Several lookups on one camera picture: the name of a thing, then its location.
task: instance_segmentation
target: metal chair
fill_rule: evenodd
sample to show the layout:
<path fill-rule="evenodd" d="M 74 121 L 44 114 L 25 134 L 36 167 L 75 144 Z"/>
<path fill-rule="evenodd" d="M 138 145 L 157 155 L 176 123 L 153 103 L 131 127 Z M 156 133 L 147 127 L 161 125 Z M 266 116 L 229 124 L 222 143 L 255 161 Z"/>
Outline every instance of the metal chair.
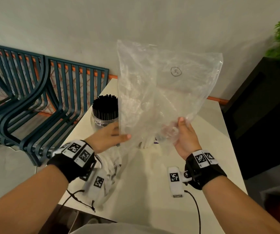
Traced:
<path fill-rule="evenodd" d="M 18 141 L 8 132 L 8 123 L 46 90 L 55 112 L 20 141 L 20 149 L 29 155 L 34 165 L 40 166 L 61 146 L 107 85 L 108 73 L 106 68 L 46 56 L 43 83 L 27 101 L 0 117 L 0 133 Z"/>
<path fill-rule="evenodd" d="M 16 104 L 28 98 L 37 87 L 44 71 L 44 55 L 0 46 L 0 115 L 6 114 Z M 43 93 L 37 101 L 7 125 L 9 133 L 15 132 L 47 105 L 47 96 Z M 0 144 L 19 145 L 0 134 Z"/>

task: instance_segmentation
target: hand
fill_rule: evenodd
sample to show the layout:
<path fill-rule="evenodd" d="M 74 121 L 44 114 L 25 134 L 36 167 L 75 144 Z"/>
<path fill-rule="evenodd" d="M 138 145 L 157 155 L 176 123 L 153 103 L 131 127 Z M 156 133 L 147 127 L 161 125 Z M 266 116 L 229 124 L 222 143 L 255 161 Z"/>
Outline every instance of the hand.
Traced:
<path fill-rule="evenodd" d="M 174 146 L 179 155 L 186 160 L 189 155 L 202 149 L 193 127 L 189 123 L 186 125 L 184 117 L 178 118 L 179 139 L 174 142 Z"/>
<path fill-rule="evenodd" d="M 126 142 L 130 138 L 130 134 L 120 135 L 119 123 L 113 122 L 95 132 L 93 135 L 85 139 L 85 141 L 92 147 L 95 153 L 102 153 L 114 145 Z"/>

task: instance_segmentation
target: white table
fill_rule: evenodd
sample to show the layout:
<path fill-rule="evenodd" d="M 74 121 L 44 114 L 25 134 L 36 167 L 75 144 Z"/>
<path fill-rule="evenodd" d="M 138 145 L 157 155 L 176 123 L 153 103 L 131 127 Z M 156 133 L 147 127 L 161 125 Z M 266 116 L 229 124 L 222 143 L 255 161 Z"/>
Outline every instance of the white table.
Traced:
<path fill-rule="evenodd" d="M 117 80 L 112 79 L 101 94 L 117 95 L 117 92 Z M 85 139 L 93 133 L 91 110 L 90 107 L 66 142 Z M 246 193 L 218 102 L 206 100 L 192 126 L 201 146 L 214 155 L 229 179 Z M 184 165 L 185 161 L 175 149 L 171 151 L 171 155 L 165 156 L 161 154 L 160 146 L 154 144 L 148 149 L 139 150 L 133 160 L 128 161 L 120 179 L 115 183 L 115 189 L 101 210 L 96 209 L 94 213 L 73 199 L 69 199 L 65 206 L 116 222 L 141 224 L 178 234 L 198 233 L 198 214 L 192 197 L 186 195 L 183 198 L 172 198 L 169 191 L 167 167 L 178 166 L 183 170 Z M 78 178 L 71 182 L 68 188 L 74 192 L 80 190 L 83 184 L 84 181 Z M 194 195 L 198 203 L 202 233 L 224 233 L 202 191 L 190 185 L 185 189 Z M 66 192 L 59 204 L 68 197 Z"/>

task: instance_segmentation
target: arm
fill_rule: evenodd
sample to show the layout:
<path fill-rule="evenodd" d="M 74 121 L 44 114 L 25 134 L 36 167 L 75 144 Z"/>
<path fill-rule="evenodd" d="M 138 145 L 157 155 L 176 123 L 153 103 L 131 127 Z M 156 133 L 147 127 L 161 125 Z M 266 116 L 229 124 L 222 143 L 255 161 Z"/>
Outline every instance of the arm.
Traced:
<path fill-rule="evenodd" d="M 201 149 L 191 124 L 178 120 L 179 139 L 174 146 L 186 160 Z M 203 186 L 204 195 L 226 234 L 280 233 L 280 223 L 225 176 L 218 176 Z"/>
<path fill-rule="evenodd" d="M 95 153 L 127 141 L 112 123 L 86 139 Z M 68 187 L 68 180 L 54 165 L 46 166 L 0 198 L 0 233 L 38 233 Z"/>

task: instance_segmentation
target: white fabric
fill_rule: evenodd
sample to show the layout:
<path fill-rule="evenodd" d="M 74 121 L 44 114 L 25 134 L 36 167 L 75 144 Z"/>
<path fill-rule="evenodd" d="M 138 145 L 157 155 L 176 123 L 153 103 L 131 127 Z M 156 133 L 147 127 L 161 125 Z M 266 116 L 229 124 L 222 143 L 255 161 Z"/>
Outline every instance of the white fabric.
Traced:
<path fill-rule="evenodd" d="M 160 229 L 154 229 L 127 223 L 86 224 L 71 234 L 171 234 Z"/>

